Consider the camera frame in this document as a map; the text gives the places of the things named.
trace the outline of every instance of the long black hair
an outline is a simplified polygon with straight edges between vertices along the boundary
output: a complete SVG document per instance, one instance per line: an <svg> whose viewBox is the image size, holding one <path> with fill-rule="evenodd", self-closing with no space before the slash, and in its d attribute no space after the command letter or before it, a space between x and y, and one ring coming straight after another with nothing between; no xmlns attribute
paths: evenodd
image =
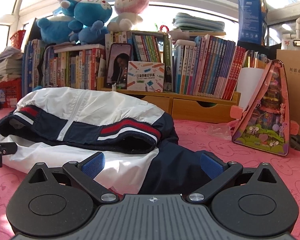
<svg viewBox="0 0 300 240"><path fill-rule="evenodd" d="M115 59L114 59L114 62L113 62L113 74L112 74L112 77L111 77L111 81L112 82L117 82L118 81L118 78L120 76L120 73L121 73L121 68L119 67L119 64L117 62L117 59L118 58L122 58L123 60L126 60L127 61L127 64L129 62L129 55L126 54L126 53L120 53Z"/></svg>

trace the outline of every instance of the black device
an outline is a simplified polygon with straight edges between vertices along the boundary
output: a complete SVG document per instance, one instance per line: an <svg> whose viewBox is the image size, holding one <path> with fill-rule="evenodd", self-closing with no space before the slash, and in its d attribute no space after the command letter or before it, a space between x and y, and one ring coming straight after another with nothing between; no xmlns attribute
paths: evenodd
<svg viewBox="0 0 300 240"><path fill-rule="evenodd" d="M223 173L187 196L120 200L87 175L100 155L62 168L36 163L7 205L13 240L294 239L298 205L269 163L221 163Z"/></svg>

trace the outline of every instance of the triangular toy case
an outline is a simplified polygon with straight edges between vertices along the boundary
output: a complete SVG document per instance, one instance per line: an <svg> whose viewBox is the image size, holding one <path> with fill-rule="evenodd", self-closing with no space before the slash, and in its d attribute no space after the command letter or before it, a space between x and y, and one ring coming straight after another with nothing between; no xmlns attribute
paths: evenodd
<svg viewBox="0 0 300 240"><path fill-rule="evenodd" d="M230 116L239 119L232 141L265 152L287 155L290 133L299 126L290 122L287 79L283 63L268 63L247 108L233 106Z"/></svg>

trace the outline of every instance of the metal screw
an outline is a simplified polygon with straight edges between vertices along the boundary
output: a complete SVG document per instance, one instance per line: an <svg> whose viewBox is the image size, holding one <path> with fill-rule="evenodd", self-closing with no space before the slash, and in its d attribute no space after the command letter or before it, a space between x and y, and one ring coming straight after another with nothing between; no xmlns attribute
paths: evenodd
<svg viewBox="0 0 300 240"><path fill-rule="evenodd" d="M204 195L200 194L200 193L192 193L189 195L189 199L191 201L202 201L204 200Z"/></svg>
<svg viewBox="0 0 300 240"><path fill-rule="evenodd" d="M116 198L117 198L117 196L112 193L105 193L101 196L101 199L106 202L114 201L114 200L116 200Z"/></svg>

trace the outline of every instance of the triangular hole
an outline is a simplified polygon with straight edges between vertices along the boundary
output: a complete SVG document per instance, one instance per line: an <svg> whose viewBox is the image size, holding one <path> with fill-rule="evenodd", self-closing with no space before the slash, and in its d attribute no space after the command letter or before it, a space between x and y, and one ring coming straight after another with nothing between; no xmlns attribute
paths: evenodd
<svg viewBox="0 0 300 240"><path fill-rule="evenodd" d="M260 173L258 181L268 182L268 183L277 183L274 176L272 175L269 169L263 169Z"/></svg>
<svg viewBox="0 0 300 240"><path fill-rule="evenodd" d="M38 182L44 182L47 181L47 176L44 174L43 169L37 169L31 179L29 180L29 183L38 183Z"/></svg>

